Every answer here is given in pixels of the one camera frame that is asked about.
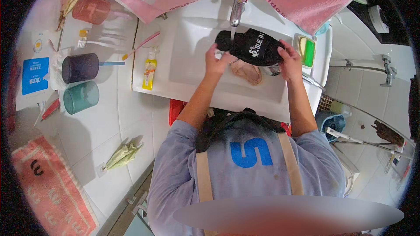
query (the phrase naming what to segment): man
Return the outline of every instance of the man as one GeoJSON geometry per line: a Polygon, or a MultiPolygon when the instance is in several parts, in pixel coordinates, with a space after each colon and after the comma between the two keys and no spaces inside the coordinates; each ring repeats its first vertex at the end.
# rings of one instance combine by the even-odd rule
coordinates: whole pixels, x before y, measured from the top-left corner
{"type": "Polygon", "coordinates": [[[290,44],[280,42],[285,46],[279,47],[278,53],[284,60],[280,66],[287,81],[294,138],[281,141],[281,133],[277,132],[284,132],[283,129],[251,112],[206,124],[214,89],[226,65],[236,59],[229,54],[216,59],[217,45],[213,44],[206,53],[204,79],[172,124],[156,156],[148,200],[150,227],[155,235],[203,235],[203,230],[172,218],[176,210],[202,199],[202,192],[197,189],[197,168],[202,168],[202,161],[197,161],[197,155],[203,151],[208,157],[213,200],[292,194],[343,197],[344,172],[325,135],[318,132],[302,80],[301,57],[290,44]],[[298,181],[291,182],[286,147],[293,152],[292,163],[297,162],[298,181]]]}

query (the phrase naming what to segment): running water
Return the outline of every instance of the running water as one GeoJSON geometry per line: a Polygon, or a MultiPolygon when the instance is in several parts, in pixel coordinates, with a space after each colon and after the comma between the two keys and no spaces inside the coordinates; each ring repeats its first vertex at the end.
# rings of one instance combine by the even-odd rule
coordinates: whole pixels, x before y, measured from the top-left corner
{"type": "Polygon", "coordinates": [[[231,40],[233,40],[234,39],[234,37],[235,37],[235,31],[236,31],[236,27],[231,27],[231,40]]]}

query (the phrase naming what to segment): green cloth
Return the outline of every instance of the green cloth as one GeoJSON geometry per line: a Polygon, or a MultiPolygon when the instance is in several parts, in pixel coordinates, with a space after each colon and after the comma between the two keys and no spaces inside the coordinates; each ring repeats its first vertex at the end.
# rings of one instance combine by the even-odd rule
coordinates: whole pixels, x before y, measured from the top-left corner
{"type": "Polygon", "coordinates": [[[107,170],[127,165],[130,161],[134,160],[134,157],[141,148],[143,143],[136,147],[133,143],[123,144],[106,163],[105,167],[107,170]]]}

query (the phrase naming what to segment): hand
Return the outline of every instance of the hand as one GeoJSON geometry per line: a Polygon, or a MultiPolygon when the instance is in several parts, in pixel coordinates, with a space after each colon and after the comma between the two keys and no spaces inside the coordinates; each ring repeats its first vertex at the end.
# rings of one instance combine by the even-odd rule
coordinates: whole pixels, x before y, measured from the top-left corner
{"type": "Polygon", "coordinates": [[[218,76],[221,77],[225,72],[226,65],[229,62],[233,62],[236,58],[226,52],[219,60],[214,56],[214,51],[217,48],[217,44],[214,43],[210,49],[206,52],[206,76],[218,76]]]}
{"type": "Polygon", "coordinates": [[[280,65],[281,74],[287,82],[302,81],[302,61],[296,50],[286,41],[280,40],[285,49],[277,48],[278,54],[283,58],[280,65]]]}

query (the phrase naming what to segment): teal cup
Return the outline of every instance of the teal cup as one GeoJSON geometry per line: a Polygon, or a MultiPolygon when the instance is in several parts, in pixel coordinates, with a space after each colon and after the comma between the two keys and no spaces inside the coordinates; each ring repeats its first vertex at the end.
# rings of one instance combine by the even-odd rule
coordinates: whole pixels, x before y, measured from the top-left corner
{"type": "Polygon", "coordinates": [[[63,95],[64,107],[71,115],[95,106],[99,102],[99,89],[95,82],[87,81],[68,88],[63,95]]]}

